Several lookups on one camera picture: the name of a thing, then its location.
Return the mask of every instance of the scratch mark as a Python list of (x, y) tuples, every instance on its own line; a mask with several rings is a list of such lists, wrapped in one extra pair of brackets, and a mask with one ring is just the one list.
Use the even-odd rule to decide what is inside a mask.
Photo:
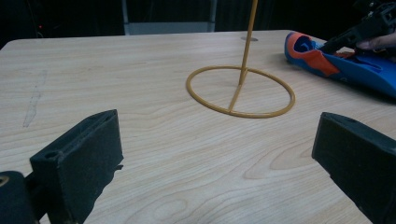
[(37, 104), (42, 96), (41, 87), (46, 84), (47, 74), (47, 70), (43, 70), (40, 74), (38, 74), (37, 82), (35, 83), (35, 88), (32, 92), (32, 97), (30, 98), (29, 107), (27, 109), (25, 120), (23, 122), (23, 128), (29, 127), (30, 123), (35, 118)]

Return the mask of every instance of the table surface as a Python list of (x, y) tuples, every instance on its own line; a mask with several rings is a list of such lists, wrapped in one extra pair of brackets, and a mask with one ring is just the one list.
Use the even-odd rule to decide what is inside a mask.
[[(198, 104), (191, 72), (240, 65), (246, 32), (17, 40), (0, 51), (0, 170), (29, 158), (89, 115), (117, 109), (125, 159), (86, 223), (370, 223), (311, 158), (320, 114), (396, 138), (390, 99), (287, 62), (290, 31), (259, 31), (247, 66), (286, 81), (296, 105), (243, 119)], [(203, 73), (195, 91), (227, 105), (237, 70)], [(247, 75), (235, 109), (268, 112), (287, 92)]]

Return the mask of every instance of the screw hole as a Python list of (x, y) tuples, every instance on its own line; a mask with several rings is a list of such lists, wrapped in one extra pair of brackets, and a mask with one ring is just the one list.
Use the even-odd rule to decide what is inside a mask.
[(9, 177), (6, 175), (0, 175), (0, 188), (3, 187), (9, 180)]
[(50, 152), (50, 153), (48, 153), (46, 156), (45, 156), (45, 158), (46, 159), (55, 159), (57, 156), (59, 156), (59, 152)]

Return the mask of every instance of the circular rope loop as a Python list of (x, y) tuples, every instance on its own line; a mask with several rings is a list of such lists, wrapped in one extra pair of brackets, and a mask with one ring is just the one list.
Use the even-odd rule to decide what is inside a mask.
[(211, 108), (213, 110), (216, 110), (220, 113), (224, 113), (224, 114), (228, 114), (228, 115), (233, 115), (233, 116), (237, 116), (237, 117), (241, 117), (241, 118), (250, 118), (250, 119), (265, 119), (265, 118), (272, 118), (272, 117), (276, 117), (282, 114), (285, 114), (286, 112), (288, 112), (289, 110), (291, 110), (291, 108), (294, 106), (295, 103), (295, 95), (293, 90), (291, 89), (291, 87), (284, 82), (282, 79), (272, 76), (268, 73), (264, 73), (263, 71), (257, 70), (257, 69), (252, 69), (252, 68), (246, 68), (246, 73), (247, 72), (251, 72), (251, 73), (255, 73), (255, 74), (259, 74), (262, 75), (264, 77), (268, 77), (271, 78), (273, 81), (277, 82), (278, 84), (280, 84), (283, 88), (285, 88), (285, 90), (289, 93), (290, 95), (290, 101), (289, 104), (282, 108), (279, 109), (277, 111), (272, 111), (272, 112), (267, 112), (267, 113), (246, 113), (246, 112), (240, 112), (240, 111), (235, 111), (233, 110), (233, 104), (235, 103), (239, 91), (243, 85), (243, 82), (240, 83), (240, 85), (238, 86), (238, 89), (235, 93), (235, 96), (231, 102), (231, 106), (230, 108), (224, 108), (218, 105), (213, 105), (211, 103), (209, 103), (208, 101), (206, 101), (205, 99), (203, 99), (201, 96), (199, 96), (197, 93), (195, 93), (195, 91), (192, 89), (191, 87), (191, 81), (192, 79), (197, 76), (198, 74), (201, 74), (205, 71), (209, 71), (209, 70), (216, 70), (216, 69), (237, 69), (237, 70), (241, 70), (242, 71), (242, 67), (239, 66), (233, 66), (233, 65), (215, 65), (215, 66), (208, 66), (208, 67), (203, 67), (200, 68), (194, 72), (192, 72), (189, 77), (187, 78), (186, 81), (186, 87), (187, 87), (187, 91), (189, 92), (189, 94), (191, 95), (192, 98), (194, 98), (197, 102), (199, 102), (202, 105), (205, 105), (208, 108)]

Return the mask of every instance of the orange strip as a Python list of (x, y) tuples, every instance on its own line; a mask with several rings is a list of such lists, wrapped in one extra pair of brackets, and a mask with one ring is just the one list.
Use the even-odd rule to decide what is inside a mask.
[(322, 54), (322, 52), (318, 49), (312, 49), (307, 52), (297, 52), (294, 50), (294, 45), (297, 42), (298, 38), (303, 34), (294, 33), (288, 39), (288, 51), (289, 55), (295, 59), (303, 59), (310, 67), (318, 69), (321, 71), (325, 77), (328, 77), (333, 74), (337, 74), (340, 72), (337, 67), (332, 65)]

